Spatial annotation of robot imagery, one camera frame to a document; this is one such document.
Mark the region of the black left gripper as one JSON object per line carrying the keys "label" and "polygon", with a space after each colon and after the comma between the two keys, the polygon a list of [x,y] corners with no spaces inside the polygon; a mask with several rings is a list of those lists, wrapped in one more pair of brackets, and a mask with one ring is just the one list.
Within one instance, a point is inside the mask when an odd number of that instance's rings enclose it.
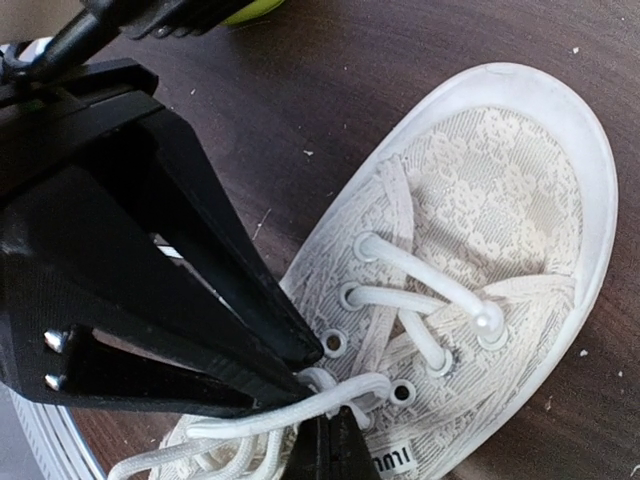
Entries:
{"label": "black left gripper", "polygon": [[64,405],[63,280],[182,275],[99,181],[157,85],[127,59],[1,89],[1,380],[25,399]]}

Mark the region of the white lace sneaker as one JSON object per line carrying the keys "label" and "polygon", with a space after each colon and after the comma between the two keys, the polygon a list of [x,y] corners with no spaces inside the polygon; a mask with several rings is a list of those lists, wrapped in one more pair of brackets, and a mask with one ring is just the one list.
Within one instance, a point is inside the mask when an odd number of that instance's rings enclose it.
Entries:
{"label": "white lace sneaker", "polygon": [[281,479],[302,422],[350,408],[381,479],[440,479],[557,366],[590,314],[618,209],[589,105],[539,69],[441,84],[336,197],[281,280],[324,353],[308,399],[185,415],[113,479]]}

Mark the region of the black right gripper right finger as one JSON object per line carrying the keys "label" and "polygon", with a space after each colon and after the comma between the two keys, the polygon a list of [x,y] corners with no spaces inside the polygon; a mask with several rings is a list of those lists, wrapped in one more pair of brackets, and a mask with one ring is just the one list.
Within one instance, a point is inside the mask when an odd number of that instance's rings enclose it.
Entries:
{"label": "black right gripper right finger", "polygon": [[346,406],[329,420],[329,478],[380,480],[364,436],[352,410]]}

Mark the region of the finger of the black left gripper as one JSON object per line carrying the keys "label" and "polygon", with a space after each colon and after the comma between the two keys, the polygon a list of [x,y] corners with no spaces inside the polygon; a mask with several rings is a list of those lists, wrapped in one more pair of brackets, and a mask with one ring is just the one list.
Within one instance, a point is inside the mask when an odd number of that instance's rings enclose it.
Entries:
{"label": "finger of the black left gripper", "polygon": [[194,279],[63,280],[59,303],[64,405],[237,418],[310,395],[294,373],[313,362],[312,334],[266,324],[256,296],[241,304],[257,323]]}
{"label": "finger of the black left gripper", "polygon": [[287,364],[313,364],[323,347],[255,249],[192,127],[155,114],[144,127],[156,144],[148,222]]}

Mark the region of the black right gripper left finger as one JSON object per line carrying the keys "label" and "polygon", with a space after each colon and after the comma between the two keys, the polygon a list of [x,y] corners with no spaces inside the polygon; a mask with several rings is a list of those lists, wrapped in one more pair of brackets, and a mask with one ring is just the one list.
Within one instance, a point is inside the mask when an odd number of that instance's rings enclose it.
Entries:
{"label": "black right gripper left finger", "polygon": [[326,416],[302,422],[281,479],[329,480],[331,443],[331,421]]}

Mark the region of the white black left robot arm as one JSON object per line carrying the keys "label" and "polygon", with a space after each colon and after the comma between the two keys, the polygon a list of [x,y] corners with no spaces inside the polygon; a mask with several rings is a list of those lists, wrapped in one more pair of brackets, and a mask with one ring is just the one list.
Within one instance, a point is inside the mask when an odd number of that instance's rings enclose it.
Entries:
{"label": "white black left robot arm", "polygon": [[119,35],[199,35],[239,1],[85,1],[1,56],[1,380],[35,403],[238,418],[308,398],[323,349],[191,125]]}

